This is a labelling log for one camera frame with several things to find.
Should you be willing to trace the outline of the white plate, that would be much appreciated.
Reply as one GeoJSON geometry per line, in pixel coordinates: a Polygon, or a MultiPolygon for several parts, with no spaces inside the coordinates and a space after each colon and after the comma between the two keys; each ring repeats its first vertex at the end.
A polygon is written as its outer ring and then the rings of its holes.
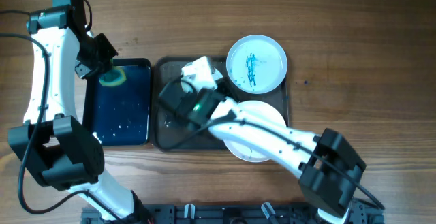
{"type": "Polygon", "coordinates": [[[226,62],[229,79],[240,90],[251,94],[277,88],[287,74],[287,56],[274,39],[248,35],[229,50],[226,62]]]}
{"type": "MultiPolygon", "coordinates": [[[[279,111],[268,103],[263,101],[244,101],[239,103],[243,110],[248,110],[250,113],[260,116],[265,120],[278,123],[280,125],[286,125],[285,119],[279,113],[279,111]]],[[[244,146],[242,144],[233,142],[231,140],[224,140],[224,143],[228,150],[243,161],[251,163],[261,163],[268,161],[269,158],[260,154],[253,149],[244,146]]]]}

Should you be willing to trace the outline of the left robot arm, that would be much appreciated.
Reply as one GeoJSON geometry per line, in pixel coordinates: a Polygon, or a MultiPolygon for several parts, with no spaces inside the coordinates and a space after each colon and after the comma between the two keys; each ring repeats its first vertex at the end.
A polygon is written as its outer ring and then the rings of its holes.
{"type": "Polygon", "coordinates": [[[152,223],[138,196],[106,170],[102,145],[77,119],[75,78],[112,69],[116,50],[105,35],[92,36],[87,0],[52,0],[48,9],[29,13],[25,39],[33,44],[31,98],[23,124],[8,132],[20,159],[43,187],[80,196],[105,223],[152,223]]]}

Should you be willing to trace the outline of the green yellow sponge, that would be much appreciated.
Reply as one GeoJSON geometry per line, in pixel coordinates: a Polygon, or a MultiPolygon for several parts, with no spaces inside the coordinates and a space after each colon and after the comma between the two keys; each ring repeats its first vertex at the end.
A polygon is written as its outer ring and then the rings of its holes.
{"type": "Polygon", "coordinates": [[[102,86],[115,87],[122,85],[126,80],[127,78],[123,69],[113,66],[110,71],[99,78],[99,83],[102,86]]]}

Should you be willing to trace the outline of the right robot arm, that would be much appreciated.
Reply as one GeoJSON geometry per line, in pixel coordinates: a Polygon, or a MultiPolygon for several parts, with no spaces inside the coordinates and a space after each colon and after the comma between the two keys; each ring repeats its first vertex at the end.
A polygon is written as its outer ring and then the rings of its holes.
{"type": "Polygon", "coordinates": [[[306,200],[328,223],[346,223],[352,198],[366,164],[337,131],[322,135],[299,131],[258,116],[231,97],[212,89],[186,91],[167,84],[159,105],[198,131],[209,131],[220,140],[231,140],[282,165],[297,179],[306,200]]]}

